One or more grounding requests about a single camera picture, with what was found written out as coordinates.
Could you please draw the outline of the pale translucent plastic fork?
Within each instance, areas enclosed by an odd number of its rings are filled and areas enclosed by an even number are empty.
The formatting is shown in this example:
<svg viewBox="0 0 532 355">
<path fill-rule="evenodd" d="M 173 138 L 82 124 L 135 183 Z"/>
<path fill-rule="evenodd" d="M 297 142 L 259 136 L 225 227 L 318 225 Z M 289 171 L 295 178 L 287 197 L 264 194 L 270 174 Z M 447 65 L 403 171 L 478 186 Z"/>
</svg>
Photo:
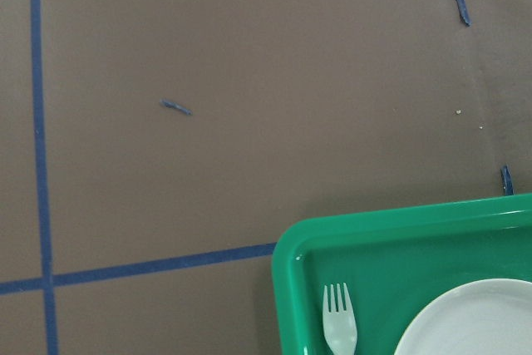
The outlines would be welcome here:
<svg viewBox="0 0 532 355">
<path fill-rule="evenodd" d="M 357 323 L 346 283 L 323 287 L 323 335 L 335 355 L 353 355 L 357 347 Z"/>
</svg>

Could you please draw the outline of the green plastic tray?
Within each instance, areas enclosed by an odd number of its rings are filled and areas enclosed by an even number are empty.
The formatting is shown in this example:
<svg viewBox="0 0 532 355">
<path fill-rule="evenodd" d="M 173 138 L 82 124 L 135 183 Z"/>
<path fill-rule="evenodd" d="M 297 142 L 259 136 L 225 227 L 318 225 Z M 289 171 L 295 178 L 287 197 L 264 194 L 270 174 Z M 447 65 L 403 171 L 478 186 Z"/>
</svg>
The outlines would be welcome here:
<svg viewBox="0 0 532 355">
<path fill-rule="evenodd" d="M 531 278 L 531 197 L 512 195 L 300 221 L 272 258 L 281 350 L 327 354 L 323 290 L 346 284 L 359 354 L 391 354 L 442 293 L 481 279 Z"/>
</svg>

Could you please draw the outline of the white round plate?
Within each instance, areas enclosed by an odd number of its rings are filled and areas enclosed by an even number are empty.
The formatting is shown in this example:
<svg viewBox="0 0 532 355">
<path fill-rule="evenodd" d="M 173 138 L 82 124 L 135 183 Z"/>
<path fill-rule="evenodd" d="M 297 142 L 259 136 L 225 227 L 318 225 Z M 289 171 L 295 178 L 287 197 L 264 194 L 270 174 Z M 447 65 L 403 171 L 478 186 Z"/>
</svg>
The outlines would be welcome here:
<svg viewBox="0 0 532 355">
<path fill-rule="evenodd" d="M 483 279 L 453 288 L 411 321 L 396 354 L 530 354 L 531 283 Z"/>
</svg>

